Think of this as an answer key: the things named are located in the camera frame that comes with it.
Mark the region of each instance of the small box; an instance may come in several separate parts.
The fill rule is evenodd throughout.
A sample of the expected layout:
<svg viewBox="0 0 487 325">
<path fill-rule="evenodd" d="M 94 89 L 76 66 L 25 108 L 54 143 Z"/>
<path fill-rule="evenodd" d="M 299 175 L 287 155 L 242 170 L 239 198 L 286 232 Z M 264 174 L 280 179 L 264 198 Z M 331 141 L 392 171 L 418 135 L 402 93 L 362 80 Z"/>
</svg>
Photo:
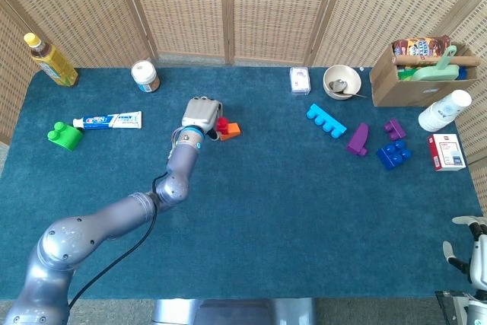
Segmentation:
<svg viewBox="0 0 487 325">
<path fill-rule="evenodd" d="M 292 94 L 306 95 L 310 93 L 310 75 L 307 72 L 307 68 L 291 68 L 289 77 L 291 78 Z"/>
<path fill-rule="evenodd" d="M 474 56 L 468 46 L 452 44 L 457 46 L 455 56 Z M 376 107 L 427 107 L 456 89 L 465 91 L 478 81 L 475 66 L 466 67 L 466 80 L 399 80 L 393 57 L 393 47 L 387 45 L 371 70 L 372 101 Z"/>
<path fill-rule="evenodd" d="M 457 135 L 435 133 L 428 137 L 428 144 L 436 171 L 465 168 L 465 159 Z"/>
</svg>

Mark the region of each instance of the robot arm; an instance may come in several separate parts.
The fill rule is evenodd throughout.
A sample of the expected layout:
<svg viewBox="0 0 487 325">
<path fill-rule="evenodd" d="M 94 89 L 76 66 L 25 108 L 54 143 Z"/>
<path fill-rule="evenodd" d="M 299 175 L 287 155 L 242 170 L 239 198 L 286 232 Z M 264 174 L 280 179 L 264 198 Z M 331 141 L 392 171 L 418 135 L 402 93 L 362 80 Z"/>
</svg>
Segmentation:
<svg viewBox="0 0 487 325">
<path fill-rule="evenodd" d="M 467 279 L 476 289 L 474 296 L 469 296 L 467 325 L 487 323 L 487 219 L 474 216 L 455 217 L 453 223 L 467 225 L 473 236 L 473 252 L 470 261 L 458 259 L 451 244 L 443 243 L 443 254 L 447 261 L 467 275 Z"/>
<path fill-rule="evenodd" d="M 24 288 L 5 318 L 5 325 L 66 325 L 68 288 L 75 271 L 106 239 L 116 239 L 173 208 L 189 194 L 189 178 L 205 134 L 212 134 L 221 104 L 193 98 L 167 162 L 167 176 L 155 193 L 134 193 L 86 216 L 50 225 L 30 254 Z"/>
</svg>

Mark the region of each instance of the wooden stick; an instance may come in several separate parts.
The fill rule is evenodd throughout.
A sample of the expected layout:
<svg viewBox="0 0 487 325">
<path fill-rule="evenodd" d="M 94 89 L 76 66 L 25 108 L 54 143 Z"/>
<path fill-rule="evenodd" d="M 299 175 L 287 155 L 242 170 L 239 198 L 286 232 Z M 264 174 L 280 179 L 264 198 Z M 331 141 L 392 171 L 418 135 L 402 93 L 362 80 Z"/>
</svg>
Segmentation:
<svg viewBox="0 0 487 325">
<path fill-rule="evenodd" d="M 441 56 L 412 56 L 412 55 L 395 55 L 393 57 L 394 65 L 435 65 L 440 61 Z M 482 59 L 476 56 L 454 56 L 450 64 L 459 66 L 479 66 Z"/>
</svg>

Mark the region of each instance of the orange toy block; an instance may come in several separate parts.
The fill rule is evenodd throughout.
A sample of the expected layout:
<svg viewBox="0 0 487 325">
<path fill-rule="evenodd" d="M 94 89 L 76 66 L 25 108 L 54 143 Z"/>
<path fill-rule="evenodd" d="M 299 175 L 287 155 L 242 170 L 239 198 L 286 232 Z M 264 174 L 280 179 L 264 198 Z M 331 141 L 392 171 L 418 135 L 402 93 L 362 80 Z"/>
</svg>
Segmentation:
<svg viewBox="0 0 487 325">
<path fill-rule="evenodd" d="M 240 127 L 238 123 L 228 123 L 228 133 L 226 135 L 221 134 L 220 140 L 225 141 L 231 139 L 232 137 L 239 136 Z"/>
</svg>

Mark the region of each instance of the red and white box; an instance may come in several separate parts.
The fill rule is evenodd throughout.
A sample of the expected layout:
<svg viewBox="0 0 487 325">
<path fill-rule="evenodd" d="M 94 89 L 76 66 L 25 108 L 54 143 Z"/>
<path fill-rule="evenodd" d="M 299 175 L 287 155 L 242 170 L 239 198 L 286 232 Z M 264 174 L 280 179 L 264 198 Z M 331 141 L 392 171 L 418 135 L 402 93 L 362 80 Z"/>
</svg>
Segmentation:
<svg viewBox="0 0 487 325">
<path fill-rule="evenodd" d="M 435 133 L 428 137 L 428 144 L 436 171 L 465 168 L 462 149 L 454 133 Z"/>
</svg>

